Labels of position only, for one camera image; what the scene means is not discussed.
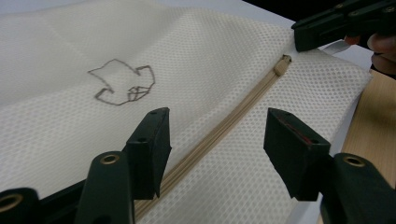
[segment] zipper teeth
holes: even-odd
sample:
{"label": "zipper teeth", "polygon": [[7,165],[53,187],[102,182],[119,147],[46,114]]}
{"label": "zipper teeth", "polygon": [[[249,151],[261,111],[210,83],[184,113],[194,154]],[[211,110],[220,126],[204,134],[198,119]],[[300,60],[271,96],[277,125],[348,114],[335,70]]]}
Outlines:
{"label": "zipper teeth", "polygon": [[[161,185],[162,198],[178,184],[184,176],[246,115],[246,113],[259,102],[264,94],[286,72],[290,63],[290,56],[283,56],[276,66],[253,88],[245,99],[220,122],[187,156],[185,156],[163,178]],[[139,220],[160,199],[151,201],[135,201],[135,218]]]}

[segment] black clamp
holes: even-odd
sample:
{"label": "black clamp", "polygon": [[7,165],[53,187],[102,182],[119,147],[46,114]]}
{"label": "black clamp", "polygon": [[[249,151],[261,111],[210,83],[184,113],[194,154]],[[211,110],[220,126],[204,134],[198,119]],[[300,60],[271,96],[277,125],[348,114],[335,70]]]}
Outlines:
{"label": "black clamp", "polygon": [[269,108],[264,149],[290,197],[316,201],[325,224],[394,224],[396,192],[366,159],[330,143],[289,112]]}
{"label": "black clamp", "polygon": [[134,200],[160,197],[171,151],[169,109],[143,118],[122,151],[93,159],[86,180],[42,200],[34,189],[0,193],[0,223],[134,223]]}
{"label": "black clamp", "polygon": [[306,51],[347,36],[396,33],[396,0],[349,0],[295,22],[297,51]]}

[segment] finger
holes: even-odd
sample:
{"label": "finger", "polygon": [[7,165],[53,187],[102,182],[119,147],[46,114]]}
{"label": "finger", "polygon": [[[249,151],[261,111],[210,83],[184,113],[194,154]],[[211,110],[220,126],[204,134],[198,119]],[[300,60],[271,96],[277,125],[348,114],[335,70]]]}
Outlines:
{"label": "finger", "polygon": [[373,55],[372,63],[378,71],[385,74],[396,75],[396,63],[382,57],[382,55]]}
{"label": "finger", "polygon": [[344,41],[348,44],[348,45],[357,45],[359,44],[359,42],[361,42],[361,37],[358,36],[347,36],[344,38]]}
{"label": "finger", "polygon": [[380,56],[396,63],[396,53],[380,54]]}
{"label": "finger", "polygon": [[367,41],[367,46],[377,53],[396,52],[396,35],[383,36],[374,34]]}

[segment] dark background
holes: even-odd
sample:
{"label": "dark background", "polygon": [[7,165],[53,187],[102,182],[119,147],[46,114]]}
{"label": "dark background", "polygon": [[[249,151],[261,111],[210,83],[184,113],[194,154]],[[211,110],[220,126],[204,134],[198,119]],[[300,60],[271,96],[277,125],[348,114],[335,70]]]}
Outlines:
{"label": "dark background", "polygon": [[292,21],[299,21],[325,11],[346,0],[244,0]]}

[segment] textured white fabric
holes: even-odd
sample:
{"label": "textured white fabric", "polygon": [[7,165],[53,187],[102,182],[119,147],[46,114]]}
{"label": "textured white fabric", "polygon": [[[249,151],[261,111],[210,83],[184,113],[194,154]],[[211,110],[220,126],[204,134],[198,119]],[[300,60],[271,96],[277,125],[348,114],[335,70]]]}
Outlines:
{"label": "textured white fabric", "polygon": [[[0,18],[0,190],[86,177],[168,106],[172,168],[292,43],[290,30],[198,8],[89,1]],[[141,223],[284,223],[295,201],[262,149],[268,106],[332,140],[369,76],[312,51]]]}
{"label": "textured white fabric", "polygon": [[132,0],[1,17],[0,190],[30,187],[45,197],[76,183],[96,155],[121,150],[163,106],[172,168],[267,74],[291,34]]}
{"label": "textured white fabric", "polygon": [[332,141],[370,76],[319,50],[288,72],[139,223],[285,223],[296,201],[263,150],[268,107],[289,111]]}

